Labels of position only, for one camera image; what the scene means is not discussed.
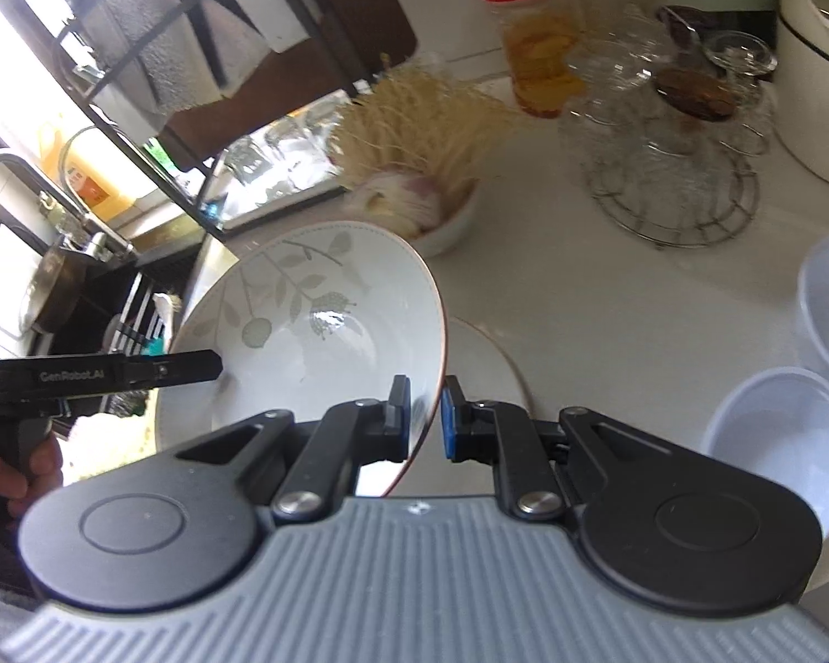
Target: white countertop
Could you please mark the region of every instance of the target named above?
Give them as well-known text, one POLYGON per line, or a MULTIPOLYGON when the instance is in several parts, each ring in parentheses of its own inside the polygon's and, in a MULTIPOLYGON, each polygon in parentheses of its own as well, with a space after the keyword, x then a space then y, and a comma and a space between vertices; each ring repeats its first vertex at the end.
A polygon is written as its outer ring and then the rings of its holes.
MULTIPOLYGON (((555 124, 535 123, 491 163, 469 237, 428 263, 448 314, 482 329, 518 367, 532 414, 553 420, 582 405, 697 448, 727 392, 796 363, 796 274, 829 234, 827 183, 776 141, 755 167, 762 202, 739 239, 659 251, 606 218, 555 124)), ((241 235, 230 251, 211 242, 192 298, 236 256, 341 218, 332 201, 241 235)), ((828 580, 829 540, 811 587, 828 580)))

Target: wire rack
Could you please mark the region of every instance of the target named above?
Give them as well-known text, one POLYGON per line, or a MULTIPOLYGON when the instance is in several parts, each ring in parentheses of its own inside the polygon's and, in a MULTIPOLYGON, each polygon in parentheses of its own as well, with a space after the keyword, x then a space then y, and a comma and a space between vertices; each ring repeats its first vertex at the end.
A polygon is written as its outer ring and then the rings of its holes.
POLYGON ((692 206, 677 203, 674 224, 659 223, 652 216, 650 199, 627 186, 625 176, 615 176, 614 165, 599 164, 586 172, 590 195, 615 223, 659 248, 700 249, 734 239, 755 219, 758 211, 758 176, 743 156, 730 154, 730 175, 721 177, 712 200, 692 206))

